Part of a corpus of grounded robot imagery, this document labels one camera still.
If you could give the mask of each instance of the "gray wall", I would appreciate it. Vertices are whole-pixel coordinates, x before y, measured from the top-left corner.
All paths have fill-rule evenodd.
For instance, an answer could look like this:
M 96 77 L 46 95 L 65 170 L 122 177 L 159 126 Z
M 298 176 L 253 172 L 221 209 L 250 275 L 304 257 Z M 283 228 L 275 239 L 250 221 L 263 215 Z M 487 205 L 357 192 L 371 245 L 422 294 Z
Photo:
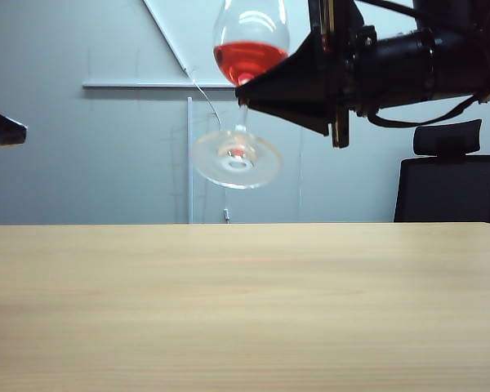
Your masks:
M 307 32 L 305 0 L 288 0 L 292 50 Z M 154 0 L 199 82 L 221 82 L 212 60 L 219 2 Z M 413 21 L 362 6 L 381 35 Z M 0 0 L 0 112 L 29 126 L 25 145 L 0 149 L 0 224 L 172 223 L 187 220 L 186 97 L 195 134 L 216 130 L 195 91 L 84 90 L 84 81 L 184 82 L 141 0 Z M 232 92 L 210 92 L 225 128 Z M 453 100 L 386 111 L 427 119 Z M 483 118 L 490 153 L 490 104 Z M 196 175 L 194 218 L 253 221 L 391 221 L 399 162 L 412 156 L 413 130 L 386 130 L 352 117 L 351 147 L 291 123 L 251 113 L 250 129 L 283 155 L 281 176 L 262 189 L 222 189 Z

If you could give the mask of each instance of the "chair backrest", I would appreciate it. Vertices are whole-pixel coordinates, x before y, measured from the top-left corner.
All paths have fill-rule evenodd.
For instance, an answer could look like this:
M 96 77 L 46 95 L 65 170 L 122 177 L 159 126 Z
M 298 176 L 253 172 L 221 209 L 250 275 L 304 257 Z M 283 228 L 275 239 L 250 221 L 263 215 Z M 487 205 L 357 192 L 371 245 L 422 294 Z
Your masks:
M 481 121 L 419 127 L 416 154 L 401 162 L 395 222 L 490 223 L 490 155 L 479 150 Z

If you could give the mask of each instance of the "red wine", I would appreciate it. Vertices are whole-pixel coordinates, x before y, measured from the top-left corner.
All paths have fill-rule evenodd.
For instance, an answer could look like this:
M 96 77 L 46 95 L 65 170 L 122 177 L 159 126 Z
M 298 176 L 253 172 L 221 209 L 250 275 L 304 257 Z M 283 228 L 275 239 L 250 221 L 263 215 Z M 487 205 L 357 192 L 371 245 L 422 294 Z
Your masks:
M 238 41 L 214 48 L 221 72 L 239 86 L 287 58 L 287 52 L 262 42 Z

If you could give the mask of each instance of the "light wood tabletop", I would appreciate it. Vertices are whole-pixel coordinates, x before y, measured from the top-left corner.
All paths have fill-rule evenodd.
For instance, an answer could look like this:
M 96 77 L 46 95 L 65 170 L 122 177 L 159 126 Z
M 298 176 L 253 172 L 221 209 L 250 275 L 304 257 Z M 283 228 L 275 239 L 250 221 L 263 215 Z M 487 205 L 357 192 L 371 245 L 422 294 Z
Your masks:
M 490 391 L 490 225 L 0 226 L 0 391 Z

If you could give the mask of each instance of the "black object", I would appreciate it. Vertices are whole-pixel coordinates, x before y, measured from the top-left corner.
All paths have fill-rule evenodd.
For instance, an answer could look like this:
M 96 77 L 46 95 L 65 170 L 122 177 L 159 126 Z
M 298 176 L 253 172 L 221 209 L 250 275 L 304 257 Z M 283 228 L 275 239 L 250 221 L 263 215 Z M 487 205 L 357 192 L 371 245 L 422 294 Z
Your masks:
M 395 222 L 490 223 L 490 155 L 479 151 L 481 120 L 418 127 L 414 152 L 401 162 Z
M 325 3 L 332 4 L 335 26 L 323 35 Z M 309 0 L 310 34 L 298 51 L 236 88 L 236 96 L 325 136 L 332 131 L 338 147 L 348 145 L 349 110 L 379 126 L 416 127 L 488 102 L 490 0 L 414 0 L 414 10 L 431 17 L 417 19 L 417 31 L 378 40 L 354 0 Z M 456 96 L 471 97 L 429 122 L 377 115 L 383 108 Z
M 0 114 L 0 146 L 21 145 L 25 142 L 27 127 Z

